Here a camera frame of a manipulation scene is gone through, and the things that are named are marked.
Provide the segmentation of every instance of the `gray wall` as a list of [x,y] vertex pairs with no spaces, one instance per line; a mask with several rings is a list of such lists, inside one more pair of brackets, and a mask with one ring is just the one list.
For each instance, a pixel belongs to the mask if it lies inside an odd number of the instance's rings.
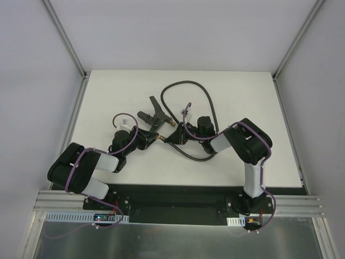
[[86,70],[270,71],[315,0],[52,0]]
[[0,1],[0,258],[15,258],[80,77],[40,1]]
[[328,0],[279,77],[311,193],[321,195],[345,254],[345,1]]

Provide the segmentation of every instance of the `white table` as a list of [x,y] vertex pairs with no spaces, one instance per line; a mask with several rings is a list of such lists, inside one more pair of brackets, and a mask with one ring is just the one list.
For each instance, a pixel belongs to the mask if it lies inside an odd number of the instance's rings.
[[[143,111],[153,115],[149,96],[155,96],[161,103],[162,89],[182,80],[196,81],[209,91],[220,130],[247,117],[271,137],[272,157],[265,165],[266,186],[301,187],[271,74],[266,72],[93,70],[72,141],[107,150],[115,132],[112,125],[115,114],[127,112],[136,116]],[[180,120],[180,111],[191,101],[193,125],[200,116],[211,116],[205,94],[195,85],[183,84],[167,90],[165,101]],[[138,121],[140,128],[150,129]],[[164,124],[159,133],[167,137],[173,131],[173,127]],[[207,156],[196,141],[180,147],[191,155]],[[136,150],[127,156],[127,164],[120,173],[95,171],[94,177],[106,183],[241,186],[244,164],[230,148],[210,161],[194,162],[156,141],[146,151]]]

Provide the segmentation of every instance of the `table top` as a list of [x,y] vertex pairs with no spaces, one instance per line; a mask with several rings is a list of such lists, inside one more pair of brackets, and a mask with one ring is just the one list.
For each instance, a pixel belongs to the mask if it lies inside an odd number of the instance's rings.
[[[247,117],[271,137],[272,156],[265,164],[266,186],[301,187],[278,97],[268,72],[93,70],[72,141],[106,151],[115,133],[112,119],[116,114],[126,112],[136,116],[138,111],[143,111],[153,115],[149,96],[155,96],[161,104],[163,88],[182,80],[196,81],[207,89],[220,130]],[[195,85],[175,86],[166,91],[164,99],[179,120],[182,120],[180,111],[188,102],[192,102],[190,122],[193,125],[200,116],[212,117],[204,92]],[[121,124],[122,118],[128,119],[130,126],[134,125],[131,118],[125,117],[119,117],[115,123]],[[142,120],[138,121],[140,128],[150,129]],[[167,137],[173,131],[173,127],[164,124],[158,132]],[[208,156],[197,141],[189,141],[180,148],[199,158]],[[162,141],[156,141],[146,151],[135,150],[129,154],[120,173],[95,171],[93,177],[105,183],[242,186],[244,163],[232,148],[210,161],[195,162]]]

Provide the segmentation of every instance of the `white wall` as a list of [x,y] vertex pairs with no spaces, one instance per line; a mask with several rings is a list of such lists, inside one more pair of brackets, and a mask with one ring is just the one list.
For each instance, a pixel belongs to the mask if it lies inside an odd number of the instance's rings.
[[52,0],[85,69],[275,72],[316,0]]
[[303,173],[345,254],[345,1],[328,0],[279,77]]
[[40,1],[0,1],[0,258],[16,258],[80,82]]

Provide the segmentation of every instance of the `black hose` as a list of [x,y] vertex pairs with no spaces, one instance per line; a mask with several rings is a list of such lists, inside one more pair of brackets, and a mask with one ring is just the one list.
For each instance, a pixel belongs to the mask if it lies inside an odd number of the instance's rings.
[[[215,122],[216,132],[218,133],[219,132],[219,126],[218,126],[217,116],[216,116],[216,112],[215,112],[215,107],[213,106],[212,99],[211,99],[208,91],[206,90],[206,88],[204,86],[202,86],[201,84],[195,82],[195,81],[189,81],[189,80],[179,81],[179,82],[173,83],[171,85],[168,85],[161,92],[161,102],[162,102],[164,108],[168,111],[170,116],[173,118],[173,120],[177,124],[180,123],[179,120],[176,118],[176,116],[173,114],[173,112],[169,109],[168,105],[165,103],[165,101],[164,101],[164,93],[166,92],[167,89],[169,89],[169,88],[171,88],[173,86],[176,86],[176,85],[180,85],[180,84],[193,84],[193,85],[198,86],[199,88],[201,88],[204,91],[204,93],[206,94],[207,99],[209,100],[210,107],[211,107],[211,112],[212,112],[212,116],[213,116],[213,120]],[[212,159],[215,156],[215,154],[211,154],[210,156],[208,156],[206,158],[195,158],[194,156],[191,156],[191,155],[187,154],[186,152],[182,151],[181,149],[179,149],[176,145],[171,144],[171,143],[168,143],[168,144],[171,147],[173,147],[175,150],[180,152],[182,155],[184,155],[186,158],[189,158],[189,159],[194,160],[194,161],[205,162],[205,161],[208,161],[208,160]]]

